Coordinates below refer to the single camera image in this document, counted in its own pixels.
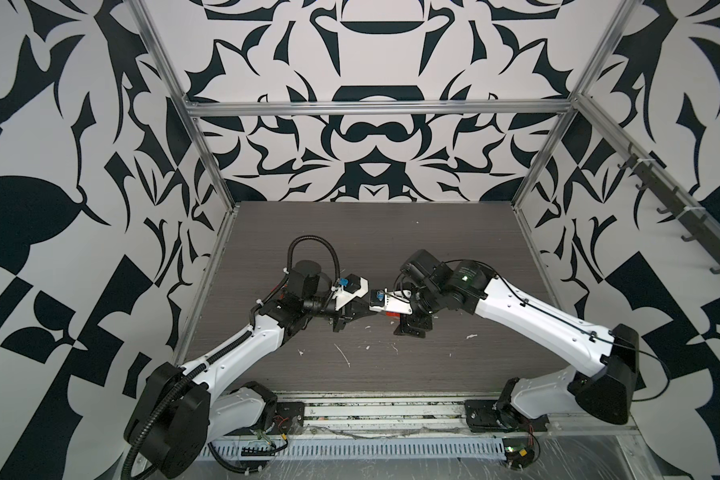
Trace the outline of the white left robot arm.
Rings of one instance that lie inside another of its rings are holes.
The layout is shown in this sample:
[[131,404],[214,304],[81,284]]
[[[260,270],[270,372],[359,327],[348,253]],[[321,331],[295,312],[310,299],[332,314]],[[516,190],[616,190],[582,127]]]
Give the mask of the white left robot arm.
[[323,274],[312,261],[288,267],[282,280],[250,311],[245,327],[210,352],[183,365],[166,362],[147,378],[126,424],[129,446],[120,476],[133,478],[138,457],[149,465],[139,478],[155,472],[167,478],[183,473],[201,450],[225,433],[266,427],[276,396],[248,383],[227,388],[257,361],[275,352],[313,318],[339,323],[370,315],[364,296],[367,279],[337,277],[326,291],[318,289]]

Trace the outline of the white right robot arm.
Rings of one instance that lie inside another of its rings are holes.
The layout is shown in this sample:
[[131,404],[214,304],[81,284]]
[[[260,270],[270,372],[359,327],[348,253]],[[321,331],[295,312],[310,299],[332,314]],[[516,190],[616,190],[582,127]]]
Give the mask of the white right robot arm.
[[630,417],[639,374],[639,336],[623,324],[593,324],[544,303],[510,284],[490,265],[440,261],[421,249],[401,266],[399,335],[419,336],[443,309],[495,321],[566,361],[566,368],[509,380],[489,408],[490,430],[524,429],[548,414],[584,412],[609,424]]

